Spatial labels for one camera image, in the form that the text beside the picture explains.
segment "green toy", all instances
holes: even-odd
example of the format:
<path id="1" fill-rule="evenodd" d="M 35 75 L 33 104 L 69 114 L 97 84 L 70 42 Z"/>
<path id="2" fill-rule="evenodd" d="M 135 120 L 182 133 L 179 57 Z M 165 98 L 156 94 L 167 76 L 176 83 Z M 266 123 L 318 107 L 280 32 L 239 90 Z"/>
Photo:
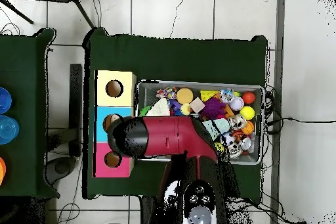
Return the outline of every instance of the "green toy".
<path id="1" fill-rule="evenodd" d="M 145 117 L 147 112 L 151 109 L 152 105 L 147 105 L 140 111 L 140 117 Z"/>

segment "gray plastic bin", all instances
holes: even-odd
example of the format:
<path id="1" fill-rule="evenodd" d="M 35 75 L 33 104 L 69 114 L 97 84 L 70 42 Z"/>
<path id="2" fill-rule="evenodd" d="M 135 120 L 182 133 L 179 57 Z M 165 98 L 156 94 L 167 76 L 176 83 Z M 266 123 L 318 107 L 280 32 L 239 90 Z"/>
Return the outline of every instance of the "gray plastic bin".
<path id="1" fill-rule="evenodd" d="M 244 93 L 247 91 L 255 94 L 255 101 L 251 107 L 255 110 L 255 117 L 251 120 L 255 125 L 254 135 L 254 149 L 253 152 L 247 156 L 238 156 L 230 159 L 231 164 L 241 165 L 256 165 L 262 159 L 262 145 L 263 145 L 263 125 L 264 125 L 264 106 L 265 106 L 265 90 L 261 86 L 252 85 L 233 85 L 233 84 L 213 84 L 213 83 L 197 83 L 197 82 L 177 82 L 177 81 L 139 81 L 136 86 L 136 94 L 138 103 L 135 106 L 135 115 L 140 114 L 140 110 L 146 105 L 153 105 L 158 101 L 156 93 L 159 89 L 166 87 L 189 88 L 196 97 L 201 98 L 200 91 L 219 91 L 224 88 L 232 88 L 234 91 Z M 146 159 L 146 161 L 169 161 L 166 156 L 157 157 L 153 159 Z"/>

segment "pink box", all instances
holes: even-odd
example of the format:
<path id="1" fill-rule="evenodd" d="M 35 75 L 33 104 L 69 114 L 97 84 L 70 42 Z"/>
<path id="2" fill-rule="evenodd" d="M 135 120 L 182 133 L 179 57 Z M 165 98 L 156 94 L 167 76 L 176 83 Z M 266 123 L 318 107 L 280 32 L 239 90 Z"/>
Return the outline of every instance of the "pink box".
<path id="1" fill-rule="evenodd" d="M 105 155 L 111 152 L 108 143 L 96 144 L 96 177 L 97 178 L 128 178 L 134 166 L 134 158 L 122 157 L 121 163 L 116 168 L 105 164 Z"/>

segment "green tablecloth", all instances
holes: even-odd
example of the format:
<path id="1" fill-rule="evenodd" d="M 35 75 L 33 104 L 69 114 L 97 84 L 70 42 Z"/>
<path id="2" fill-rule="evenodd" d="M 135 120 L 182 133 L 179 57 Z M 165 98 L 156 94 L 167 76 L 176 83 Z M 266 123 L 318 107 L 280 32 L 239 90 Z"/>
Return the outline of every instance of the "green tablecloth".
<path id="1" fill-rule="evenodd" d="M 54 197 L 45 182 L 46 81 L 45 54 L 54 31 L 44 29 L 33 37 L 0 35 L 0 87 L 12 96 L 12 107 L 4 115 L 13 117 L 20 132 L 0 156 L 7 172 L 0 196 Z"/>
<path id="2" fill-rule="evenodd" d="M 86 49 L 84 95 L 89 93 L 83 115 L 83 196 L 155 196 L 165 167 L 163 162 L 136 161 L 129 178 L 93 178 L 93 144 L 89 143 L 88 148 L 86 144 L 93 141 L 94 70 L 130 71 L 137 79 L 264 86 L 266 45 L 263 36 L 253 41 L 202 41 L 132 35 L 110 37 L 103 28 L 91 30 L 83 43 Z M 228 176 L 229 195 L 247 197 L 259 203 L 261 164 L 232 166 L 224 170 Z M 230 190 L 230 185 L 235 182 L 238 189 Z"/>

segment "yellow box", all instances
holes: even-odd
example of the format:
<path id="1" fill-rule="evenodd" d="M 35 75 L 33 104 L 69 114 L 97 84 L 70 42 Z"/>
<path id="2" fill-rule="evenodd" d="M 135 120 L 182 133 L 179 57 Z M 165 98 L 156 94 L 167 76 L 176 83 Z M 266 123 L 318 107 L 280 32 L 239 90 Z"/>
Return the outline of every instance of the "yellow box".
<path id="1" fill-rule="evenodd" d="M 132 107 L 134 105 L 134 89 L 137 77 L 132 72 L 115 70 L 97 71 L 97 105 L 111 107 Z M 115 96 L 117 89 L 114 86 L 121 84 L 121 94 Z"/>

